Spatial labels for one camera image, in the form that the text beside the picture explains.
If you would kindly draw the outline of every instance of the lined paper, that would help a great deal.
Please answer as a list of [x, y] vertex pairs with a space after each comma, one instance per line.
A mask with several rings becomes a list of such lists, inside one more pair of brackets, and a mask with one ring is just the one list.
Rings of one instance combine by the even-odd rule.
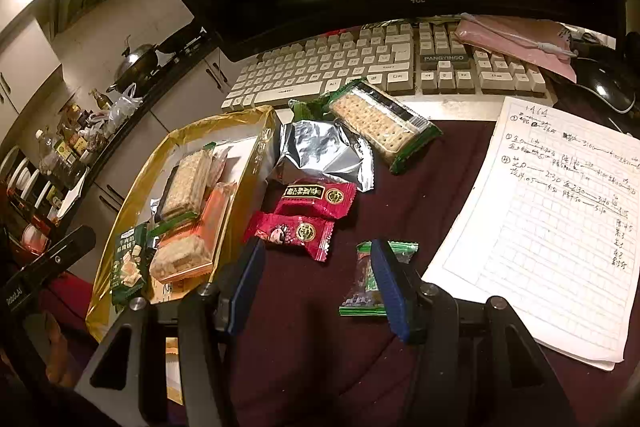
[[638, 286], [640, 142], [507, 97], [478, 179], [423, 279], [505, 297], [542, 344], [623, 360]]

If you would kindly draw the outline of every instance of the red snack package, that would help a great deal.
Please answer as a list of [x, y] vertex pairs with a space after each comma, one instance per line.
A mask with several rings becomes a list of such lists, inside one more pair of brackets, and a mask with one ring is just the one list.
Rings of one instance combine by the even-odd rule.
[[349, 212], [355, 196], [353, 183], [296, 182], [287, 185], [275, 213], [340, 219]]
[[333, 231], [334, 224], [319, 217], [280, 216], [258, 211], [249, 221], [243, 241], [257, 235], [276, 245], [305, 247], [316, 261], [326, 261]]

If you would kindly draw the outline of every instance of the pink pouch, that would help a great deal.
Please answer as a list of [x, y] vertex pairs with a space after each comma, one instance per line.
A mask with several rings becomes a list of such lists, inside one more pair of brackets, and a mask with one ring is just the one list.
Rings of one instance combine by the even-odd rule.
[[[560, 23], [543, 19], [524, 19], [521, 17], [501, 17], [494, 15], [474, 15], [489, 28], [521, 35], [536, 42], [550, 42], [569, 51], [569, 31]], [[505, 55], [530, 62], [546, 70], [560, 74], [575, 82], [575, 71], [571, 67], [570, 57], [546, 53], [534, 47], [526, 47], [517, 42], [483, 28], [481, 25], [462, 19], [456, 35], [462, 42], [472, 44]]]

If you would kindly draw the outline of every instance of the backsplash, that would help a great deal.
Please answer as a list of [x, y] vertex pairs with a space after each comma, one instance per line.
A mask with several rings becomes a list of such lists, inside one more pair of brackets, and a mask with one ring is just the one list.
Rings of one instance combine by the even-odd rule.
[[[128, 35], [132, 50], [140, 44], [159, 44], [192, 18], [181, 0], [106, 0], [97, 6], [56, 35], [51, 45], [62, 62], [64, 80], [53, 86], [44, 100], [38, 100], [34, 110], [28, 110], [28, 105], [5, 144], [18, 145], [37, 165], [36, 131], [57, 125], [57, 111], [72, 95], [83, 109], [98, 111], [89, 91], [95, 87], [104, 92], [114, 83]], [[109, 93], [111, 98], [116, 95], [119, 93]]]

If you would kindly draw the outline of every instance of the white keyboard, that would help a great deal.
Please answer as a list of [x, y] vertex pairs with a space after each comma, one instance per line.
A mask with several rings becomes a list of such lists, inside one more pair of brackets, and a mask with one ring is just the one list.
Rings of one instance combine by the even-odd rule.
[[497, 93], [549, 98], [545, 79], [535, 66], [461, 44], [453, 33], [456, 25], [363, 26], [265, 52], [242, 68], [222, 110], [264, 104], [287, 107], [292, 98], [311, 100], [356, 78], [366, 78], [393, 95]]

